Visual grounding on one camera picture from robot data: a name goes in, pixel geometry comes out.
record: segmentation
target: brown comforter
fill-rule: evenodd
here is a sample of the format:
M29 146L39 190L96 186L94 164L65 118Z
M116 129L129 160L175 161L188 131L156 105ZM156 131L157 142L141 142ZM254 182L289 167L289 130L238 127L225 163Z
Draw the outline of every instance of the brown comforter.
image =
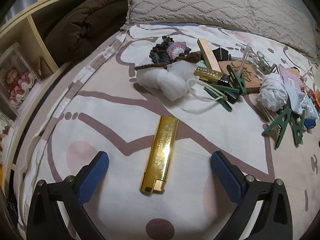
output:
M125 23L127 0L87 0L68 13L45 38L58 65L89 56Z

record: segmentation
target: patterned bed sheet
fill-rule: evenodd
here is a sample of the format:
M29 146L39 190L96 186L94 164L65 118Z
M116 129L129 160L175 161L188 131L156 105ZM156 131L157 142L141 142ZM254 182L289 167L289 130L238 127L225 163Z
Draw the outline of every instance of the patterned bed sheet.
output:
M299 239L320 207L319 121L304 133L298 148L287 129L280 147L274 150L275 133L261 136L265 116L255 94L241 98L229 113L218 103L201 102L189 94L171 102L161 91L143 89L135 83L134 67L161 43L163 35L185 41L192 51L199 50L197 38L206 38L212 49L225 48L235 57L242 57L237 44L250 42L271 65L295 66L301 73L311 65L279 42L219 27L135 25L119 33L111 46L83 68L48 117L18 193L20 231L26 226L39 179L51 183L76 175L103 150L110 166L84 207L106 239L212 240L235 209L210 169L211 153L221 150L245 174L263 181L284 181L294 239ZM307 85L315 88L310 77ZM201 86L194 89L200 96L207 95ZM145 196L139 186L161 115L180 119L177 140L164 194ZM65 211L63 217L76 238ZM252 226L241 239L249 235Z

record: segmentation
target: diamond pattern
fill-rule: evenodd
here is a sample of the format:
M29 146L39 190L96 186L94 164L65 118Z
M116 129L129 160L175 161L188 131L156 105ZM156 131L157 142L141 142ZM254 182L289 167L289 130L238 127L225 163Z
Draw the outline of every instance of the diamond pattern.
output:
M316 58L308 19L281 0L129 0L127 25L184 22L220 25L274 39Z

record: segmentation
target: blue gripper pad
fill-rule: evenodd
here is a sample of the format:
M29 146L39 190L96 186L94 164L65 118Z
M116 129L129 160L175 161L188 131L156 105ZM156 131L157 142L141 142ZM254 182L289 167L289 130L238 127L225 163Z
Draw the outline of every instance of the blue gripper pad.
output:
M211 155L211 169L217 175L229 199L238 205L242 202L242 188L236 177L232 174L217 152Z
M81 205L90 201L103 175L109 167L108 154L103 153L84 178L78 189L78 200Z

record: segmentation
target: metal screw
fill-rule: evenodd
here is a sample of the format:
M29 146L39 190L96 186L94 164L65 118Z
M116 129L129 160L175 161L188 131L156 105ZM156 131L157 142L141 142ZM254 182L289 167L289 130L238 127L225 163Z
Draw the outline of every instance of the metal screw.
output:
M66 182L73 182L74 179L75 179L75 176L69 175L68 177L66 177Z
M249 181L249 182L253 182L253 181L254 181L254 176L252 176L252 175L247 175L245 178L246 178L247 181Z
M44 180L43 179L41 179L41 180L39 180L38 182L37 182L37 185L38 186L42 186L44 184Z
M276 179L276 182L279 186L283 185L283 181L282 179Z

